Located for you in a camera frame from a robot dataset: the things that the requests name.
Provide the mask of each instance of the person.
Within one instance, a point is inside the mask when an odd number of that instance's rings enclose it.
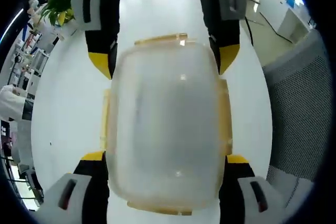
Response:
[[[13,85],[3,86],[0,91],[0,116],[4,121],[32,120],[33,103],[20,96],[25,91]]]
[[[2,150],[4,152],[5,157],[11,157],[12,156],[12,150],[11,149],[12,148],[8,143],[4,142],[2,144]]]

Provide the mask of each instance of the yellow accent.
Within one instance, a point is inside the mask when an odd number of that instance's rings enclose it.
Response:
[[[163,207],[154,207],[154,206],[145,206],[141,204],[136,204],[133,202],[127,202],[127,206],[137,209],[137,210],[142,210],[142,211],[147,211],[147,212],[156,212],[157,214],[163,214],[163,215],[182,215],[182,216],[190,216],[192,214],[192,210],[190,209],[181,209],[181,210],[176,210],[174,208],[163,208]]]
[[[103,112],[101,116],[101,128],[100,128],[100,148],[106,150],[107,147],[107,125],[108,125],[108,113],[110,107],[110,89],[104,90],[103,99]]]
[[[108,108],[107,135],[109,136],[109,142],[106,144],[106,148],[109,153],[115,154],[117,146],[118,95],[114,92],[110,92]]]
[[[103,153],[104,151],[88,153],[84,157],[82,157],[81,160],[101,161],[103,158]]]
[[[68,15],[73,16],[73,11],[74,11],[74,10],[72,10],[72,8],[67,9],[67,13],[68,13]]]
[[[232,154],[232,120],[226,80],[218,80],[218,123],[222,156]]]
[[[248,164],[248,161],[240,155],[228,155],[227,156],[227,162],[228,163],[236,163],[236,164],[242,164],[242,163],[247,163]]]
[[[134,44],[140,45],[140,44],[146,44],[146,43],[152,43],[152,42],[164,41],[164,40],[186,40],[186,39],[188,39],[188,34],[169,34],[169,35],[158,36],[158,37],[153,37],[149,39],[137,40],[136,42],[134,42]]]
[[[62,26],[64,24],[65,14],[66,14],[66,12],[61,12],[58,15],[58,23],[59,23],[60,26]]]
[[[111,80],[111,74],[109,70],[108,55],[100,54],[98,52],[89,52],[89,58],[96,68],[103,73],[109,80]]]
[[[221,56],[219,74],[223,74],[225,70],[231,65],[231,63],[236,59],[239,49],[240,49],[240,44],[231,45],[227,47],[221,47],[219,49],[219,53]]]

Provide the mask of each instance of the white cabinet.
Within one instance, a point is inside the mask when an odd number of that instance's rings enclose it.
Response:
[[[277,31],[286,16],[288,5],[285,0],[260,0],[258,10]]]
[[[260,0],[258,10],[278,35],[292,43],[297,43],[310,31],[308,24],[285,0]]]

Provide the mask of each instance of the floor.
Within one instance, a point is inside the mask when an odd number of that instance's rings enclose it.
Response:
[[[258,4],[248,0],[246,17],[249,19],[254,49],[262,66],[268,65],[278,57],[291,50],[294,44],[278,36],[265,18],[258,11]],[[241,25],[249,36],[249,31],[244,20]]]

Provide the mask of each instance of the transparent plastic container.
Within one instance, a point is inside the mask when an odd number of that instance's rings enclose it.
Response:
[[[213,53],[185,36],[172,38],[141,41],[120,56],[106,158],[110,187],[121,198],[186,211],[218,199],[226,145]]]

